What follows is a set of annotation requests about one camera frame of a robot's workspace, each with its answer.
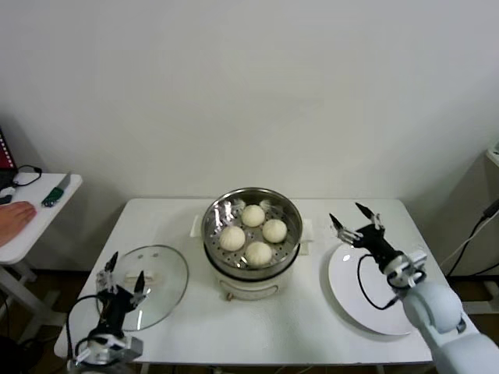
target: black cable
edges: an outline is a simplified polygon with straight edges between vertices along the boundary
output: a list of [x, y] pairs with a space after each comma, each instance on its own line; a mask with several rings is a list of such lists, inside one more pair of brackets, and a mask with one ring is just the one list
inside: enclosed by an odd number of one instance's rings
[[73, 304], [73, 306], [71, 307], [71, 309], [69, 310], [67, 317], [65, 318], [65, 335], [66, 335], [66, 339], [68, 341], [68, 359], [72, 359], [74, 357], [73, 343], [71, 342], [71, 332], [69, 331], [69, 315], [73, 311], [73, 308], [76, 306], [76, 304], [78, 304], [79, 302], [82, 302], [83, 300], [87, 300], [88, 298], [96, 298], [98, 300], [99, 295], [87, 295], [87, 296], [83, 296], [83, 297], [77, 299], [75, 301], [75, 303]]
[[364, 290], [364, 287], [362, 286], [362, 281], [360, 280], [360, 266], [362, 264], [362, 261], [366, 258], [366, 257], [373, 257], [373, 255], [364, 255], [362, 256], [360, 259], [359, 259], [359, 263], [357, 264], [357, 281], [359, 282], [359, 286], [360, 286], [360, 290], [362, 291], [362, 294], [364, 295], [364, 298], [366, 298], [367, 302], [369, 302], [374, 308], [376, 308], [377, 310], [386, 310], [388, 308], [390, 308], [391, 306], [393, 306], [393, 304], [395, 304], [397, 301], [398, 301], [398, 296], [395, 296], [392, 300], [390, 300], [385, 306], [378, 306], [376, 304], [374, 304], [371, 299], [369, 298], [369, 296], [367, 296], [367, 293], [366, 291]]
[[[478, 229], [478, 227], [482, 224], [482, 222], [484, 222], [485, 220], [487, 219], [487, 216], [484, 214], [479, 220], [478, 222], [476, 222], [476, 225], [475, 227], [471, 230], [471, 234], [469, 234], [468, 236], [468, 239], [470, 239], [476, 232], [476, 230]], [[455, 270], [456, 267], [458, 267], [459, 263], [461, 262], [461, 259], [462, 257], [464, 256], [465, 254], [465, 251], [466, 251], [466, 248], [468, 248], [468, 244], [471, 243], [471, 240], [469, 242], [467, 242], [465, 244], [464, 247], [462, 247], [461, 249], [461, 253], [459, 253], [459, 257], [458, 259], [455, 261], [454, 263], [454, 266], [449, 270], [449, 272], [447, 273], [446, 277], [450, 277], [452, 272]]]
[[474, 276], [476, 276], [476, 275], [480, 275], [480, 274], [482, 274], [482, 273], [486, 273], [487, 271], [492, 270], [492, 269], [495, 269], [495, 268], [496, 268], [496, 267], [498, 267], [498, 266], [499, 266], [499, 263], [496, 263], [495, 265], [492, 265], [492, 266], [490, 266], [490, 267], [487, 267], [485, 270], [481, 270], [481, 271], [479, 271], [478, 273], [471, 274], [471, 275], [469, 275], [468, 277], [474, 277]]
[[31, 185], [32, 183], [35, 183], [38, 179], [40, 179], [41, 175], [43, 174], [43, 171], [41, 170], [41, 168], [38, 168], [38, 167], [33, 166], [33, 165], [28, 165], [28, 164], [19, 166], [17, 168], [17, 172], [20, 173], [22, 168], [32, 168], [34, 170], [34, 172], [38, 174], [38, 176], [34, 180], [29, 181], [28, 183], [24, 183], [22, 185], [16, 181], [13, 181], [12, 184], [14, 187], [25, 187], [27, 185]]
[[7, 337], [10, 339], [10, 313], [9, 313], [9, 304], [7, 304], [7, 298], [5, 298], [5, 295], [3, 294], [3, 292], [0, 292], [0, 295], [2, 296], [3, 305], [5, 306], [5, 317], [7, 319]]

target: glass lid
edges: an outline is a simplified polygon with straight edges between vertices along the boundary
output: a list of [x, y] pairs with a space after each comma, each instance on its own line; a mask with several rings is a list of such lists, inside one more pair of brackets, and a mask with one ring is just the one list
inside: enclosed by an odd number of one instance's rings
[[116, 284], [133, 294], [143, 270], [146, 298], [126, 313], [124, 331], [138, 331], [167, 317], [180, 303], [189, 280], [187, 262], [179, 251], [167, 245], [149, 245], [128, 252], [116, 263]]

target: small white table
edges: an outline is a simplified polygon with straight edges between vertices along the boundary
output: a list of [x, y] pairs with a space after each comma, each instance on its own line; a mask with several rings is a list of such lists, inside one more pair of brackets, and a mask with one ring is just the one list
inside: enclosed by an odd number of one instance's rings
[[[32, 173], [20, 173], [17, 179], [19, 182], [26, 182], [32, 180], [34, 175]], [[48, 225], [54, 220], [82, 183], [82, 178], [79, 175], [72, 175], [71, 182], [65, 189], [62, 198], [52, 208], [42, 206], [41, 201], [64, 176], [64, 174], [43, 174], [32, 185], [17, 188], [12, 199], [12, 202], [28, 201], [37, 209], [35, 218], [20, 234], [9, 243], [0, 247], [0, 265], [10, 265], [21, 275], [21, 279], [17, 280], [0, 266], [0, 288], [10, 295], [7, 299], [7, 304], [10, 305], [12, 298], [14, 298], [34, 314], [34, 318], [24, 330], [23, 336], [19, 341], [34, 336], [41, 325], [62, 326], [65, 321], [64, 313], [57, 313], [51, 310], [51, 306], [58, 297], [57, 291], [48, 292], [44, 301], [41, 301], [24, 287], [26, 281], [35, 281], [36, 275], [22, 261], [33, 244], [44, 233]], [[0, 315], [4, 312], [5, 306], [3, 305], [0, 309]]]
[[[410, 252], [428, 253], [430, 280], [446, 284], [434, 257], [402, 203], [395, 199], [299, 199], [303, 218], [312, 221], [310, 254], [293, 265], [290, 285], [255, 302], [225, 300], [211, 272], [200, 238], [190, 238], [193, 218], [209, 199], [133, 199], [122, 212], [80, 296], [95, 293], [95, 277], [114, 252], [120, 256], [142, 245], [177, 248], [189, 264], [183, 300], [160, 323], [131, 333], [143, 340], [138, 362], [224, 365], [355, 365], [429, 362], [430, 351], [417, 331], [405, 337], [382, 336], [354, 323], [334, 300], [327, 265], [340, 244], [331, 230], [329, 212], [343, 224], [368, 223], [356, 208], [359, 201], [381, 213], [387, 239]], [[95, 302], [81, 302], [71, 315], [73, 343], [84, 338], [98, 319]], [[65, 331], [55, 353], [66, 356]]]

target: white wall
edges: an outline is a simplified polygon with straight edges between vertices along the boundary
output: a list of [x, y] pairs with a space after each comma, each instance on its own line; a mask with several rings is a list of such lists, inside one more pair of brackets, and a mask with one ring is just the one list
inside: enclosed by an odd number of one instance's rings
[[32, 261], [90, 268], [134, 196], [246, 185], [401, 198], [443, 258], [482, 208], [466, 207], [462, 231], [436, 229], [452, 193], [494, 196], [481, 153], [499, 139], [498, 12], [464, 0], [1, 2], [14, 153], [84, 178]]

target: power cord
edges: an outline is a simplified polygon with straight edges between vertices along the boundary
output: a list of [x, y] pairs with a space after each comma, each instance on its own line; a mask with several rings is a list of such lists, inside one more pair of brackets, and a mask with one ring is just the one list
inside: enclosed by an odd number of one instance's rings
[[[492, 204], [490, 204], [484, 211], [482, 217], [478, 220], [478, 222], [475, 224], [475, 227], [472, 229], [471, 233], [469, 234], [469, 237], [461, 243], [461, 245], [454, 251], [452, 252], [447, 258], [445, 258], [441, 263], [440, 267], [442, 267], [448, 260], [450, 260], [452, 257], [455, 256], [457, 252], [461, 250], [461, 253], [459, 253], [459, 257], [454, 263], [454, 266], [451, 268], [451, 270], [447, 273], [446, 277], [450, 277], [452, 273], [454, 272], [455, 268], [458, 266], [458, 264], [461, 262], [462, 257], [465, 254], [466, 249], [468, 248], [468, 244], [483, 230], [485, 226], [487, 226], [497, 215], [499, 214], [499, 199], [494, 201]], [[492, 266], [491, 268], [482, 270], [478, 273], [475, 273], [473, 275], [477, 275], [479, 273], [485, 273], [488, 270], [492, 270], [494, 267], [499, 266], [499, 263]]]
[[366, 257], [373, 257], [373, 255], [367, 254], [367, 255], [362, 256], [359, 259], [359, 263], [357, 264], [357, 281], [359, 282], [360, 290], [362, 291], [362, 294], [364, 295], [364, 298], [366, 298], [367, 302], [369, 302], [374, 308], [376, 308], [377, 310], [386, 310], [386, 309], [390, 308], [391, 306], [393, 306], [393, 304], [395, 304], [398, 301], [398, 296], [395, 296], [385, 306], [378, 306], [378, 305], [374, 304], [372, 302], [372, 300], [369, 298], [369, 296], [367, 296], [367, 293], [364, 290], [364, 286], [362, 286], [362, 280], [360, 279], [360, 266], [362, 265], [362, 261]]
[[490, 266], [490, 267], [487, 267], [485, 270], [481, 270], [481, 271], [479, 271], [479, 272], [477, 272], [477, 273], [474, 273], [474, 274], [469, 275], [469, 277], [474, 277], [474, 276], [476, 276], [476, 275], [480, 275], [480, 274], [482, 274], [482, 273], [486, 273], [487, 271], [492, 270], [492, 269], [495, 269], [495, 268], [496, 268], [496, 267], [498, 267], [498, 266], [499, 266], [499, 263], [496, 263], [495, 265], [492, 265], [492, 266]]
[[66, 340], [68, 341], [68, 359], [72, 359], [74, 357], [74, 352], [73, 352], [73, 343], [71, 341], [71, 332], [69, 331], [69, 316], [71, 315], [71, 312], [73, 311], [74, 307], [76, 306], [76, 304], [78, 304], [79, 302], [82, 302], [83, 300], [87, 300], [89, 298], [96, 298], [97, 300], [99, 300], [99, 295], [87, 295], [87, 296], [83, 296], [81, 298], [78, 298], [75, 303], [73, 304], [73, 306], [71, 307], [71, 309], [69, 310], [68, 312], [68, 315], [65, 319], [65, 335], [66, 335]]
[[452, 275], [452, 272], [455, 270], [455, 268], [458, 267], [459, 263], [461, 262], [462, 257], [464, 256], [464, 254], [466, 252], [466, 249], [468, 248], [469, 243], [475, 237], [476, 230], [486, 220], [487, 219], [484, 216], [482, 216], [478, 220], [478, 222], [476, 222], [475, 227], [471, 230], [471, 233], [469, 234], [468, 239], [458, 247], [458, 249], [460, 249], [462, 247], [461, 253], [459, 253], [458, 259], [455, 261], [454, 266], [449, 270], [446, 277], [450, 277]]

